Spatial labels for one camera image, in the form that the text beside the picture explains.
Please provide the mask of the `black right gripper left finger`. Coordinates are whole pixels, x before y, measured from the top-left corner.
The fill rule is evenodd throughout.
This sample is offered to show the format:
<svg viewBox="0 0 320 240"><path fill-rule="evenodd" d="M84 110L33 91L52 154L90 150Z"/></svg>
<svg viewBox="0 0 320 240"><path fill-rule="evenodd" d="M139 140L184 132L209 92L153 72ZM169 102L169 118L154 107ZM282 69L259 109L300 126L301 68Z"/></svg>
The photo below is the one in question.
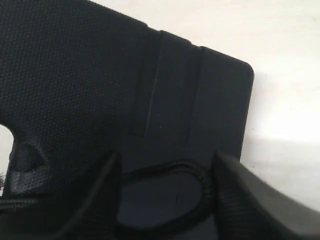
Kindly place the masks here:
<svg viewBox="0 0 320 240"><path fill-rule="evenodd" d="M2 240L113 240L121 158L108 152L76 180L49 194L0 198Z"/></svg>

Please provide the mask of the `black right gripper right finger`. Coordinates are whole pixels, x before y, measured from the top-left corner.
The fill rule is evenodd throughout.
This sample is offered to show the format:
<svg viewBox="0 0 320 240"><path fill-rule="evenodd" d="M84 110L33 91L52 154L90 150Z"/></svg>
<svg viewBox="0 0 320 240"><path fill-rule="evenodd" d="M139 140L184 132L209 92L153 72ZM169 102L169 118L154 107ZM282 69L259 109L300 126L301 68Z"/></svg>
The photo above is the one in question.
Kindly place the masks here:
<svg viewBox="0 0 320 240"><path fill-rule="evenodd" d="M220 240L318 240L319 212L277 191L236 158L215 153L211 172Z"/></svg>

